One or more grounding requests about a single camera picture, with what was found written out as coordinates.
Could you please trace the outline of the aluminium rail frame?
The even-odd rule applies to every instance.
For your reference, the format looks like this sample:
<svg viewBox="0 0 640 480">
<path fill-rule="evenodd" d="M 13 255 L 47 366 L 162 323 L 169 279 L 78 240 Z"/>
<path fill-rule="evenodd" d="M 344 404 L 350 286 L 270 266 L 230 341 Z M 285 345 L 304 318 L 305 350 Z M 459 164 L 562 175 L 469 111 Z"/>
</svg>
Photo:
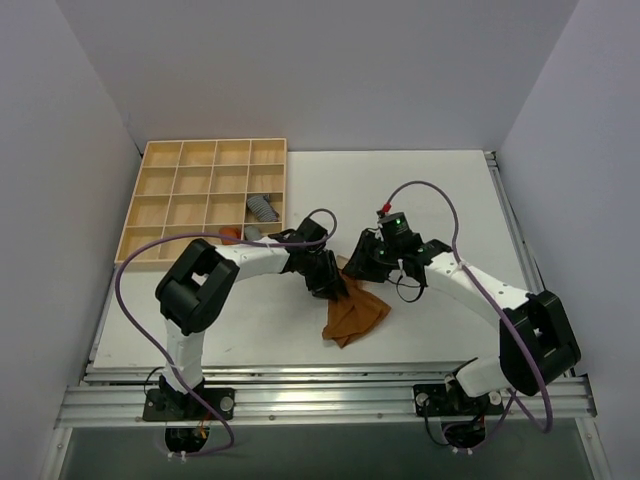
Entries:
<svg viewBox="0 0 640 480">
<path fill-rule="evenodd" d="M 461 220 L 464 258 L 509 283 L 542 280 L 524 244 L 492 154 L 478 151 L 328 151 L 288 156 L 288 221 L 326 207 L 341 253 L 387 198 L 429 238 L 448 239 Z M 265 304 L 236 314 L 205 342 L 207 377 L 236 392 L 235 446 L 181 460 L 162 444 L 164 427 L 142 418 L 142 381 L 158 354 L 105 309 L 96 363 L 64 396 L 42 475 L 46 479 L 607 479 L 611 472 L 586 376 L 551 385 L 554 428 L 531 423 L 544 412 L 523 397 L 494 416 L 491 440 L 474 454 L 452 453 L 432 437 L 436 417 L 415 412 L 413 388 L 440 381 L 471 354 L 497 345 L 492 329 L 441 293 L 416 305 L 391 287 L 393 307 L 371 337 L 340 349 L 321 340 L 325 305 L 292 278 L 245 284 Z"/>
</svg>

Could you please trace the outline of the brown underwear cream waistband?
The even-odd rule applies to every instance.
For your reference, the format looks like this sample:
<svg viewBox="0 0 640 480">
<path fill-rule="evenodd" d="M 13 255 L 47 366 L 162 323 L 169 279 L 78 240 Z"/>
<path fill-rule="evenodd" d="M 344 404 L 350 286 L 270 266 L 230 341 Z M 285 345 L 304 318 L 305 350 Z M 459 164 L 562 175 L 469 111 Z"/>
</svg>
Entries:
<svg viewBox="0 0 640 480">
<path fill-rule="evenodd" d="M 337 256 L 339 273 L 349 296 L 328 301 L 327 323 L 322 331 L 322 338 L 335 342 L 339 348 L 371 333 L 391 312 L 391 306 L 366 290 L 363 281 L 342 272 L 347 261 L 346 257 Z"/>
</svg>

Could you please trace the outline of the grey rolled sock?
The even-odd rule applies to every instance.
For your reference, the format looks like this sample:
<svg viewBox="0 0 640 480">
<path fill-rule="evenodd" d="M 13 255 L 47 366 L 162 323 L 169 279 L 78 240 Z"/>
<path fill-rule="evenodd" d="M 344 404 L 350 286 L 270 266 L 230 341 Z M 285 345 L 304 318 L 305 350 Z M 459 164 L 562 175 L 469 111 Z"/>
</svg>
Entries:
<svg viewBox="0 0 640 480">
<path fill-rule="evenodd" d="M 269 194 L 256 194 L 247 197 L 247 208 L 259 222 L 273 223 L 280 219 L 279 213 L 271 204 Z"/>
</svg>

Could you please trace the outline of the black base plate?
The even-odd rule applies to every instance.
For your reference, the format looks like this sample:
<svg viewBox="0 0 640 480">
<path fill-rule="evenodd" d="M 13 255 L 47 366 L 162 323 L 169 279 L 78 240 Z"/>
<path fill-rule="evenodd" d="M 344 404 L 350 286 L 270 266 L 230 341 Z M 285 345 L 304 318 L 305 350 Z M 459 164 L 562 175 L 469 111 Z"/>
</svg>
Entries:
<svg viewBox="0 0 640 480">
<path fill-rule="evenodd" d="M 196 393 L 219 417 L 224 420 L 233 418 L 236 393 L 234 389 L 200 386 Z M 142 419 L 146 422 L 178 422 L 216 420 L 217 417 L 189 393 L 177 393 L 170 388 L 153 388 L 146 394 Z"/>
<path fill-rule="evenodd" d="M 444 383 L 415 384 L 412 391 L 415 413 L 421 417 L 495 416 L 504 412 L 503 402 L 492 403 L 488 394 L 471 398 Z"/>
</svg>

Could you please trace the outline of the orange rolled item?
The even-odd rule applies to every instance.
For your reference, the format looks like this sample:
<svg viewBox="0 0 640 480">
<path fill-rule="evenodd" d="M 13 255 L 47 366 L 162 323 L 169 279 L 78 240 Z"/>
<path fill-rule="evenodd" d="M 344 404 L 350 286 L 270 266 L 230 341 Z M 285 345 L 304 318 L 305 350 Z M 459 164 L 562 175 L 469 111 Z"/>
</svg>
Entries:
<svg viewBox="0 0 640 480">
<path fill-rule="evenodd" d="M 234 245 L 241 239 L 241 231 L 235 227 L 223 227 L 219 230 L 219 234 L 223 236 L 221 239 L 223 245 Z"/>
</svg>

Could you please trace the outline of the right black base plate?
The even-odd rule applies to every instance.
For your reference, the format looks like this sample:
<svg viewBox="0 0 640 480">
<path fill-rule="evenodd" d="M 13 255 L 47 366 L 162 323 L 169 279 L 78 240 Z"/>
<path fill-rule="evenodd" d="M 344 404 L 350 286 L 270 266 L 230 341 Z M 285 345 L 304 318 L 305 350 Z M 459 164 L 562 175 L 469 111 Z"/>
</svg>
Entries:
<svg viewBox="0 0 640 480">
<path fill-rule="evenodd" d="M 415 384 L 412 391 L 415 413 L 421 417 L 495 416 L 504 412 L 503 402 L 492 403 L 488 394 L 471 398 L 444 383 Z"/>
</svg>

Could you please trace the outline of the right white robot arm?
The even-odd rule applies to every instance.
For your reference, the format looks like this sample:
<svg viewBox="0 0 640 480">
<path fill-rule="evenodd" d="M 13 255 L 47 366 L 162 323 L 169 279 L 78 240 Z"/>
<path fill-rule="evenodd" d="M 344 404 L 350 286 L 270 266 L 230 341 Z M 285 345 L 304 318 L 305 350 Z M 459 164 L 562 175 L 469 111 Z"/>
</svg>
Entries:
<svg viewBox="0 0 640 480">
<path fill-rule="evenodd" d="M 497 332 L 498 353 L 463 364 L 445 386 L 445 403 L 455 412 L 467 412 L 481 396 L 507 388 L 533 396 L 540 383 L 549 384 L 581 360 L 556 294 L 535 294 L 500 281 L 458 259 L 440 240 L 424 243 L 415 234 L 405 244 L 388 243 L 365 230 L 343 269 L 351 278 L 374 283 L 384 282 L 393 271 L 415 280 L 421 290 L 431 287 L 448 295 Z"/>
</svg>

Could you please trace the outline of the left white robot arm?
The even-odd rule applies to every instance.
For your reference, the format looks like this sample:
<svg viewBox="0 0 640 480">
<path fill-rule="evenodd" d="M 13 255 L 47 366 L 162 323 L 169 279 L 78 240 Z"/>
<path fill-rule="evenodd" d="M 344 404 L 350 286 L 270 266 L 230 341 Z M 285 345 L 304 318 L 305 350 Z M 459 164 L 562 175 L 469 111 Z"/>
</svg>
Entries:
<svg viewBox="0 0 640 480">
<path fill-rule="evenodd" d="M 204 332 L 218 318 L 235 283 L 265 274 L 298 273 L 317 298 L 339 300 L 348 292 L 335 255 L 321 241 L 327 230 L 307 218 L 300 226 L 249 245 L 189 243 L 156 288 L 165 318 L 170 359 L 160 388 L 165 405 L 179 419 L 194 417 L 202 405 Z"/>
</svg>

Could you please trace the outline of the wooden compartment tray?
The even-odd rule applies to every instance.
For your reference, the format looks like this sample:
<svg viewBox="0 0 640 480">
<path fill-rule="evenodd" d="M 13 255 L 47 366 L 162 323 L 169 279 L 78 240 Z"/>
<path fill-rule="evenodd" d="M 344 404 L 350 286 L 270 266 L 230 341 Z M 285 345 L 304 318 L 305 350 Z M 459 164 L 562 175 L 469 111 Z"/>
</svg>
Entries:
<svg viewBox="0 0 640 480">
<path fill-rule="evenodd" d="M 163 140 L 147 143 L 115 262 L 163 270 L 203 233 L 220 244 L 223 227 L 253 225 L 263 236 L 286 224 L 287 141 L 284 138 Z M 247 197 L 269 194 L 278 222 L 259 222 Z"/>
</svg>

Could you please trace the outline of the grey folded cloth roll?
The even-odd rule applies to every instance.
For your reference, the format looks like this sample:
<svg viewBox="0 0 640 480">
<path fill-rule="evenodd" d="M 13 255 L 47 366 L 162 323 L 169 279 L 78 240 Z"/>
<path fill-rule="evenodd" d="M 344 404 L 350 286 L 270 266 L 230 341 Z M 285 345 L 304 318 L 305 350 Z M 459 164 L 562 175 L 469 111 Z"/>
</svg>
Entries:
<svg viewBox="0 0 640 480">
<path fill-rule="evenodd" d="M 252 241 L 252 242 L 259 241 L 262 237 L 263 237 L 263 234 L 258 227 L 253 225 L 247 225 L 244 228 L 244 238 L 247 241 Z"/>
</svg>

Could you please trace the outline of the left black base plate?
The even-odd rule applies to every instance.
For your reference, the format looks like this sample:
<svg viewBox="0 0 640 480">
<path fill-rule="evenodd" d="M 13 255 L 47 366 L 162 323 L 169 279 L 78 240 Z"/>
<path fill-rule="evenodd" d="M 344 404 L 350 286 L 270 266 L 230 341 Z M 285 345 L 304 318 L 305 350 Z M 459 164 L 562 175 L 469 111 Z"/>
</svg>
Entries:
<svg viewBox="0 0 640 480">
<path fill-rule="evenodd" d="M 233 418 L 236 393 L 234 389 L 200 386 L 196 393 L 219 417 L 224 420 Z M 216 420 L 217 417 L 189 393 L 177 393 L 170 388 L 153 388 L 146 394 L 142 419 L 146 422 L 178 422 Z"/>
</svg>

